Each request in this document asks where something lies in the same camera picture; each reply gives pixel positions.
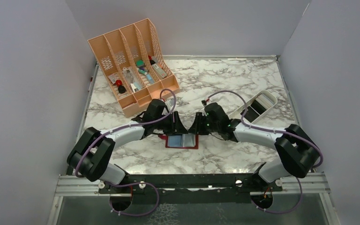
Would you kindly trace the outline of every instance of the plastic organizer tray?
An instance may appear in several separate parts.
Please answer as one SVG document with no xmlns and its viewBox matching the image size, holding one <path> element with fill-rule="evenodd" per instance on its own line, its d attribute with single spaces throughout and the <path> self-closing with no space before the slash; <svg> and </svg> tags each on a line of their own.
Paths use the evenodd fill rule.
<svg viewBox="0 0 360 225">
<path fill-rule="evenodd" d="M 176 77 L 162 58 L 157 30 L 149 19 L 113 30 L 92 38 L 88 42 L 126 117 L 145 110 L 153 98 L 159 98 L 162 89 L 168 88 L 174 93 L 180 91 Z M 148 56 L 155 56 L 158 60 L 156 63 L 167 74 L 165 78 L 161 79 L 158 76 Z M 139 60 L 143 60 L 148 73 L 154 80 L 153 84 L 147 81 L 145 75 L 137 72 L 136 62 Z M 131 85 L 123 77 L 123 68 L 131 68 L 136 74 L 142 86 L 139 91 L 134 93 L 131 91 Z M 126 88 L 125 93 L 118 92 L 118 87 L 115 85 L 116 79 L 122 81 Z M 168 91 L 162 94 L 163 98 L 170 96 Z"/>
</svg>

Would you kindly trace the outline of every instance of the marble tabletop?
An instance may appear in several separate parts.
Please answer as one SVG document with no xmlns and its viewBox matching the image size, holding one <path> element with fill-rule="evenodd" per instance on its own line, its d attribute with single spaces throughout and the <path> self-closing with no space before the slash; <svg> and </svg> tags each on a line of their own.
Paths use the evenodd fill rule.
<svg viewBox="0 0 360 225">
<path fill-rule="evenodd" d="M 165 60 L 176 75 L 180 93 L 176 94 L 176 110 L 182 123 L 189 128 L 201 100 L 218 90 L 233 90 L 247 101 L 261 90 L 268 90 L 277 105 L 258 125 L 287 127 L 295 123 L 277 63 L 272 60 Z M 212 97 L 227 113 L 241 106 L 241 100 L 230 93 Z M 101 70 L 98 71 L 84 129 L 111 129 L 128 123 Z M 272 161 L 275 150 L 252 143 L 221 141 L 200 136 L 199 149 L 165 148 L 156 135 L 130 142 L 112 153 L 115 163 L 131 174 L 181 173 L 252 173 L 263 162 Z"/>
</svg>

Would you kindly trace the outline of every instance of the wall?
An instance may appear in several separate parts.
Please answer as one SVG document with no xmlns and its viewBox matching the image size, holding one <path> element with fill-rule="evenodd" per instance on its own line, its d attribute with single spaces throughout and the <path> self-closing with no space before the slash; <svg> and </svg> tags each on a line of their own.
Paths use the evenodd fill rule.
<svg viewBox="0 0 360 225">
<path fill-rule="evenodd" d="M 341 223 L 360 224 L 360 1 L 312 0 L 280 66 Z"/>
<path fill-rule="evenodd" d="M 0 0 L 0 225 L 47 222 L 93 68 L 63 0 Z"/>
<path fill-rule="evenodd" d="M 150 18 L 163 54 L 280 54 L 310 0 L 66 0 L 87 39 Z"/>
</svg>

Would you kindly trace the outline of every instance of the red border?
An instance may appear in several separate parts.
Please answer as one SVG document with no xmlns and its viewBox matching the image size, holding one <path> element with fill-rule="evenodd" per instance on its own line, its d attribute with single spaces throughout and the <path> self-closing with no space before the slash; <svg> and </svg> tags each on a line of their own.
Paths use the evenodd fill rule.
<svg viewBox="0 0 360 225">
<path fill-rule="evenodd" d="M 198 149 L 198 144 L 199 144 L 198 135 L 195 135 L 195 146 L 194 147 L 169 147 L 169 146 L 167 146 L 167 136 L 166 135 L 158 135 L 158 137 L 162 140 L 165 140 L 165 147 L 168 149 Z"/>
</svg>

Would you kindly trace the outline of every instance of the green lid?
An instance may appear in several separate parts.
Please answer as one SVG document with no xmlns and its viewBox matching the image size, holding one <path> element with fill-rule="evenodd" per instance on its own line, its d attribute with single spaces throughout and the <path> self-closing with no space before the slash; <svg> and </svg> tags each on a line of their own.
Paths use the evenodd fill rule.
<svg viewBox="0 0 360 225">
<path fill-rule="evenodd" d="M 136 62 L 136 66 L 137 66 L 137 67 L 141 67 L 141 66 L 143 66 L 143 65 L 144 65 L 143 60 L 139 60 L 139 61 Z"/>
</svg>

